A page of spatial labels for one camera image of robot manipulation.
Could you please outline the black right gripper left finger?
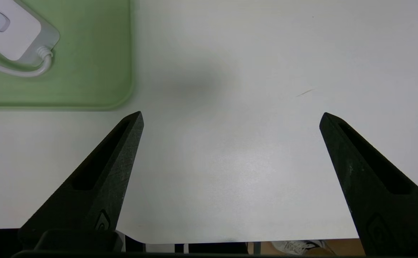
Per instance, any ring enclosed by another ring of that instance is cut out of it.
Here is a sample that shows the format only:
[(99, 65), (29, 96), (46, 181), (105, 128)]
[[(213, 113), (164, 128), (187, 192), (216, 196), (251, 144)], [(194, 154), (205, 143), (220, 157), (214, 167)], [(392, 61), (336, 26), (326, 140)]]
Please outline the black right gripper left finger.
[(19, 229), (23, 246), (49, 230), (116, 230), (143, 129), (140, 111), (125, 116)]

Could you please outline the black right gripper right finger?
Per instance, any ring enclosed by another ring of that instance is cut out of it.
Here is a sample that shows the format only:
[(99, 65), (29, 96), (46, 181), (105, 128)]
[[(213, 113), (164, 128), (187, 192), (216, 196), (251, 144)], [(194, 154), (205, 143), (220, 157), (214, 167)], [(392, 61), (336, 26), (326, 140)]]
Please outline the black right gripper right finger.
[(368, 256), (418, 256), (418, 186), (338, 116), (319, 124)]

